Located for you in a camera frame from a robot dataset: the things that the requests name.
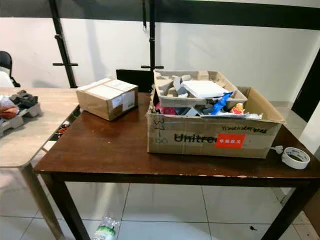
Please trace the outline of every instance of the red sticker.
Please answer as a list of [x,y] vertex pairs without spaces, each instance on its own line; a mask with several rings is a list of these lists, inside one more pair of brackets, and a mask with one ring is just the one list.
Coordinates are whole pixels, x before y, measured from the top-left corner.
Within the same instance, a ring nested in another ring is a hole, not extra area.
[[245,138],[245,134],[219,133],[215,147],[226,149],[242,149]]

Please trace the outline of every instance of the small cardboard box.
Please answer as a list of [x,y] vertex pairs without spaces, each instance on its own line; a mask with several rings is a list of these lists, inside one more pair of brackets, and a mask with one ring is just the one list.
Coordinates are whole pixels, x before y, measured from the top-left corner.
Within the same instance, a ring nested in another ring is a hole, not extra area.
[[190,75],[192,80],[208,80],[217,83],[226,90],[233,92],[227,100],[227,107],[231,109],[237,103],[245,103],[247,98],[221,72],[218,71],[163,71],[154,70],[154,85],[160,104],[163,107],[193,108],[195,105],[205,105],[205,98],[178,97],[170,94],[173,87],[171,76],[181,77]]
[[138,105],[138,86],[109,78],[78,87],[80,107],[106,120],[113,120]]
[[149,153],[266,158],[281,124],[282,115],[254,88],[240,87],[248,98],[246,112],[263,113],[262,119],[185,117],[151,112],[159,102],[151,98],[147,117]]

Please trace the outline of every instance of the tape roll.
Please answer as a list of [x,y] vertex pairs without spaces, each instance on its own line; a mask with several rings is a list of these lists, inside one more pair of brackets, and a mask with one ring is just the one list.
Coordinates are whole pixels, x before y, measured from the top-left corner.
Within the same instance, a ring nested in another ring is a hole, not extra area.
[[[290,155],[297,157],[299,160],[293,159]],[[309,155],[295,147],[285,148],[281,158],[282,162],[294,169],[305,169],[310,162]]]

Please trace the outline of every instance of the table leg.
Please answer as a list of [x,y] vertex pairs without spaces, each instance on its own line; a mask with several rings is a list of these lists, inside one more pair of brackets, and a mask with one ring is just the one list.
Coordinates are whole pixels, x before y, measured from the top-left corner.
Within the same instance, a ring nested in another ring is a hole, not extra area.
[[317,192],[319,184],[297,187],[261,240],[277,240]]
[[58,220],[56,218],[55,212],[53,211],[48,198],[37,178],[35,173],[32,171],[32,165],[29,163],[28,165],[22,167],[20,172],[28,185],[34,200],[36,201],[44,220],[49,226],[51,232],[53,233],[55,239],[60,240],[64,239],[64,234],[60,228]]
[[53,174],[41,176],[75,239],[90,240],[66,184],[57,180]]

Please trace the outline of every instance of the table top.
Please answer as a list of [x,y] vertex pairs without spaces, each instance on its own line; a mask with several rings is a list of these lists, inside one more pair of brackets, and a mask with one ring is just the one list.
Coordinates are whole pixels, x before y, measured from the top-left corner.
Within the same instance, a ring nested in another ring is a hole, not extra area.
[[147,153],[150,96],[139,93],[138,108],[114,121],[83,112],[42,158],[38,173],[114,176],[194,176],[231,178],[320,179],[320,162],[282,126],[273,146],[296,147],[311,156],[296,170],[270,150],[266,159]]
[[16,94],[22,89],[38,96],[43,113],[24,117],[24,125],[4,131],[0,137],[0,168],[19,168],[29,163],[78,105],[75,89],[0,87],[0,95]]

